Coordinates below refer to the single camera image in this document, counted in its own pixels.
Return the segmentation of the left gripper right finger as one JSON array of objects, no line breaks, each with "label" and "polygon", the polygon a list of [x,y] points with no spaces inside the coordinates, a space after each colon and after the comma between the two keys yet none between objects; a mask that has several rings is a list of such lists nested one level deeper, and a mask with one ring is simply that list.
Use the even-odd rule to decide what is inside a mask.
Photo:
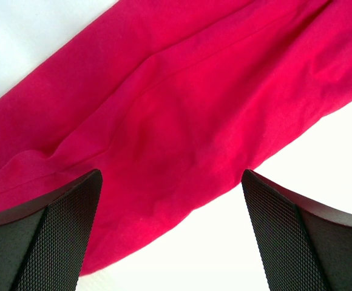
[{"label": "left gripper right finger", "polygon": [[352,214],[250,169],[242,187],[270,290],[352,290]]}]

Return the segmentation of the magenta t shirt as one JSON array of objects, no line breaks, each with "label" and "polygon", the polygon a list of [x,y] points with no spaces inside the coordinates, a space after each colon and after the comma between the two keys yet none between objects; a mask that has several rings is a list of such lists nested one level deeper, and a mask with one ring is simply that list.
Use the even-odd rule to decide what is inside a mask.
[{"label": "magenta t shirt", "polygon": [[352,1],[119,1],[0,98],[0,211],[99,169],[82,275],[352,101]]}]

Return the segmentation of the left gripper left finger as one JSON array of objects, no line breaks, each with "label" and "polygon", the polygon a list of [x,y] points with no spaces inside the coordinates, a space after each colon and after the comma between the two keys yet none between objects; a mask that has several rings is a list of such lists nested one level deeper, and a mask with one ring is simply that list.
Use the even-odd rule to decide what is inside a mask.
[{"label": "left gripper left finger", "polygon": [[102,184],[94,169],[0,212],[0,291],[76,289]]}]

